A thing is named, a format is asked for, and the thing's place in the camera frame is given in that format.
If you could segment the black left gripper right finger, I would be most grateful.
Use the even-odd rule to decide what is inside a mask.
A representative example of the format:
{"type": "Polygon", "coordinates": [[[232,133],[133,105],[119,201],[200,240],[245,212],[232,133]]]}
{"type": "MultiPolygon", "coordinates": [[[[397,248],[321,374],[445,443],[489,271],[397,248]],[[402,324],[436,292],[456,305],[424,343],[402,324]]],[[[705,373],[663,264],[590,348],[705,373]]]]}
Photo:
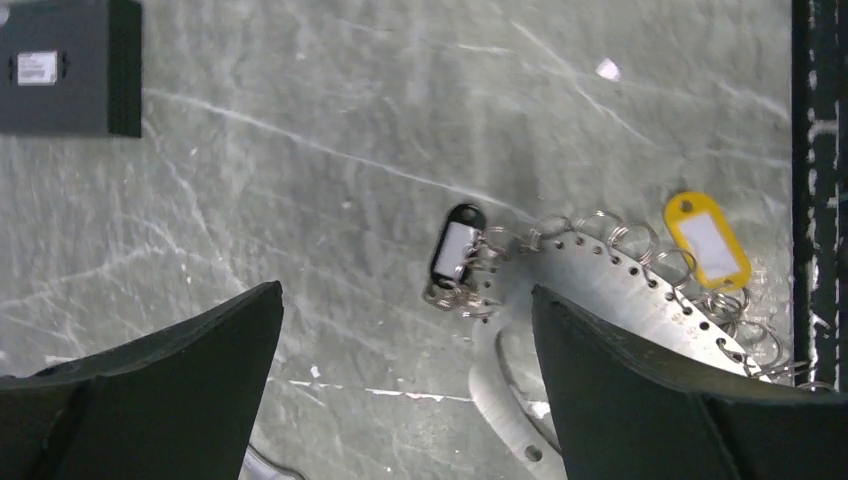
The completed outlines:
{"type": "Polygon", "coordinates": [[[536,351],[571,479],[843,479],[847,397],[739,376],[532,291],[536,351]]]}

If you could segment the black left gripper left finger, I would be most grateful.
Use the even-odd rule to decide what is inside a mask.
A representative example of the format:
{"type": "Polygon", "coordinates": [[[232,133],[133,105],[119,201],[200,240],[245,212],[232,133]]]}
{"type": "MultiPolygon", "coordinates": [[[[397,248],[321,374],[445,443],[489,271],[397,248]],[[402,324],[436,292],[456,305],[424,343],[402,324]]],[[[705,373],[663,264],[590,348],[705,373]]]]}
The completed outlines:
{"type": "Polygon", "coordinates": [[[1,380],[5,479],[235,479],[277,349],[262,283],[112,349],[1,380]]]}

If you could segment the steel key holder plate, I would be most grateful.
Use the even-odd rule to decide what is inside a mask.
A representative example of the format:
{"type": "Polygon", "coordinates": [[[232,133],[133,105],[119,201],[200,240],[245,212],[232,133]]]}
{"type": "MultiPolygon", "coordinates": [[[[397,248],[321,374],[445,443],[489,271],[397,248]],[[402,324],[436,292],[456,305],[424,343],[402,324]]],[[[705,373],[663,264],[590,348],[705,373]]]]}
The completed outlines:
{"type": "Polygon", "coordinates": [[[760,364],[736,340],[746,301],[709,290],[685,292],[688,277],[654,271],[663,255],[628,256],[618,240],[636,229],[618,222],[599,239],[582,221],[550,216],[524,234],[486,226],[470,277],[434,285],[433,304],[474,319],[472,400],[515,457],[537,479],[571,479],[552,420],[535,346],[532,291],[544,286],[595,316],[675,353],[761,382],[783,385],[805,362],[760,364]]]}

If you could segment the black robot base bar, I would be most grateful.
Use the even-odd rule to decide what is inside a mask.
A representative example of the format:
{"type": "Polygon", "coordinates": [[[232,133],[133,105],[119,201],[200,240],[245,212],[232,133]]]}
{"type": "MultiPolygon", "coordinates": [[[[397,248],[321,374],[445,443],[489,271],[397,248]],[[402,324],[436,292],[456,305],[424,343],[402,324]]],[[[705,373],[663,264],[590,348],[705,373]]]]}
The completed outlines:
{"type": "Polygon", "coordinates": [[[795,383],[847,389],[847,4],[795,1],[791,29],[795,383]]]}

